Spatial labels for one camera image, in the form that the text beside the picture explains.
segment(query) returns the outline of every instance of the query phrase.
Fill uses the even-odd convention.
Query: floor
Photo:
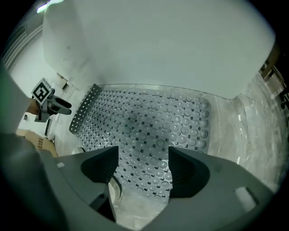
[[[272,93],[259,74],[250,82],[247,89],[233,100],[165,86],[123,85],[122,87],[159,89],[167,92],[182,91],[206,98],[212,106],[208,154],[236,162],[273,192],[278,190],[285,174],[288,126],[278,98],[271,99]],[[62,95],[62,98],[73,107],[71,115],[58,115],[54,117],[51,125],[59,156],[70,155],[75,147],[81,146],[81,142],[70,133],[68,127],[88,90],[89,88],[81,92],[69,86]],[[141,229],[165,207],[164,204],[142,198],[129,189],[123,192],[121,200],[115,204],[117,223],[132,230]]]

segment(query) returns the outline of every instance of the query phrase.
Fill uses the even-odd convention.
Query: cardboard box
[[[48,139],[43,138],[32,131],[23,129],[17,129],[16,134],[24,137],[26,140],[29,140],[35,148],[48,150],[51,152],[53,157],[57,157],[57,152],[55,150],[54,144]]]

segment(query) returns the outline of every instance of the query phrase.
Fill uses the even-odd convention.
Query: perforated bath mat
[[[87,151],[119,146],[119,182],[166,203],[172,188],[168,147],[207,153],[210,112],[206,99],[188,94],[94,85],[70,131]]]

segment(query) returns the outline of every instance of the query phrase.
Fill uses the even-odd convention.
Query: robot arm
[[[40,80],[31,93],[39,107],[35,122],[45,123],[51,115],[56,115],[57,113],[71,114],[71,104],[55,96],[55,89],[51,88],[44,78]]]

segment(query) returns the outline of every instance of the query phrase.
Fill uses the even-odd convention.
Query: white wall
[[[61,96],[62,94],[61,88],[57,86],[59,77],[56,71],[44,60],[42,37],[35,40],[21,55],[10,74],[19,88],[30,98],[32,89],[42,78],[45,78],[55,88],[56,95]],[[47,123],[34,122],[35,115],[27,112],[25,114],[28,119],[20,121],[19,129],[28,129],[40,136],[45,136]]]
[[[75,86],[138,83],[234,98],[275,34],[245,0],[69,0],[48,7],[46,61]]]

